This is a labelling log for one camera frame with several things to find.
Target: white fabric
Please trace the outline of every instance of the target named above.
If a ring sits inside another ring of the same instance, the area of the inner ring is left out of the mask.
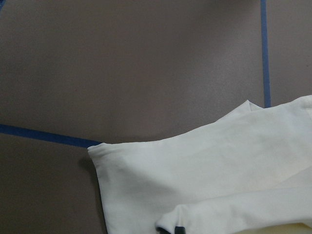
[[[108,233],[154,234],[154,223],[177,205],[214,204],[219,199],[226,200],[224,204],[234,202],[235,207],[223,220],[227,229],[221,227],[223,232],[218,233],[258,228],[248,220],[238,228],[236,222],[231,222],[243,215],[235,201],[244,198],[254,201],[253,210],[257,212],[261,196],[281,191],[272,188],[312,166],[312,96],[258,109],[245,102],[232,116],[179,136],[152,142],[103,143],[88,148],[97,170]],[[305,196],[309,193],[312,197],[308,188],[286,189],[311,204],[311,199]],[[273,197],[272,201],[278,201],[276,194]],[[183,223],[187,234],[214,233],[210,224],[220,221],[215,214],[190,214],[186,216],[191,217],[191,223],[200,219],[205,222],[194,232],[190,223]],[[172,233],[182,216],[173,215],[171,219],[165,216],[157,225]],[[297,222],[297,218],[290,211],[288,218],[277,216],[273,223]],[[259,223],[263,227],[272,224]]]

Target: gray surface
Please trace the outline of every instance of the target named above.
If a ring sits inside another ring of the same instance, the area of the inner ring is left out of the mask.
[[[154,140],[263,106],[258,0],[7,1],[0,122]]]
[[[100,234],[105,223],[86,149],[0,134],[2,234]]]
[[[312,1],[267,1],[272,106],[312,94]]]

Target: blue stripe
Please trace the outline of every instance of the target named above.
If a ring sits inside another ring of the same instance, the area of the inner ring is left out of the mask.
[[[101,144],[101,142],[94,140],[81,139],[71,136],[63,136],[53,133],[46,133],[41,131],[35,131],[25,128],[13,127],[8,125],[0,124],[0,133],[19,136],[19,137],[27,137],[37,140],[45,140],[55,143],[61,143],[65,145],[73,145],[78,147],[87,148],[92,145]]]
[[[262,69],[264,107],[271,107],[266,0],[261,0]]]
[[[0,0],[0,10],[4,6],[5,0]]]

